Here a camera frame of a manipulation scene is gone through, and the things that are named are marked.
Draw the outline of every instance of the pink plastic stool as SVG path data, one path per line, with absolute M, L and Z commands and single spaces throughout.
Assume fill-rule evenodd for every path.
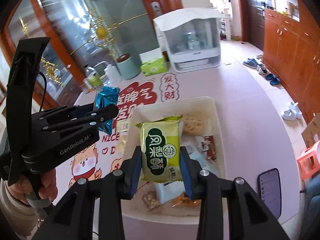
M 316 142 L 312 147 L 305 149 L 301 156 L 297 158 L 298 165 L 301 170 L 301 178 L 303 180 L 311 177 L 317 171 L 320 171 L 320 141 Z

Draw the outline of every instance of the human hand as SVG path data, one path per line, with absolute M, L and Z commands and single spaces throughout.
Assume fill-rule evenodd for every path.
M 55 200 L 58 195 L 56 169 L 53 169 L 41 176 L 42 186 L 39 189 L 39 196 L 42 199 L 49 198 L 51 201 Z M 21 202 L 29 205 L 25 198 L 25 194 L 29 194 L 33 191 L 30 181 L 21 175 L 19 180 L 8 187 L 10 194 L 20 200 Z

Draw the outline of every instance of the yellow-green package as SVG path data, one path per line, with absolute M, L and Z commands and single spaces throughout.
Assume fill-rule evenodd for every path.
M 182 180 L 179 136 L 181 119 L 182 115 L 136 125 L 140 128 L 144 180 L 160 183 Z

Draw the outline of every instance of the screw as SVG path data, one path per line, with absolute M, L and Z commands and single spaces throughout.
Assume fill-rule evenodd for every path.
M 86 178 L 80 178 L 80 179 L 77 180 L 77 182 L 78 182 L 78 184 L 83 185 L 83 184 L 85 184 L 87 182 L 87 179 Z
M 236 184 L 243 185 L 244 184 L 244 179 L 236 178 Z
M 115 175 L 115 176 L 121 176 L 121 175 L 122 175 L 122 171 L 121 171 L 121 170 L 115 170 L 115 171 L 113 172 L 113 175 Z
M 209 171 L 207 171 L 207 170 L 201 170 L 199 173 L 203 177 L 209 176 L 209 174 L 210 174 Z

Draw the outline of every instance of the white bottle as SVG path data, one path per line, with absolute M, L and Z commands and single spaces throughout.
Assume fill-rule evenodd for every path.
M 109 76 L 112 82 L 120 83 L 122 81 L 122 76 L 120 75 L 116 66 L 109 64 L 105 69 L 104 72 Z

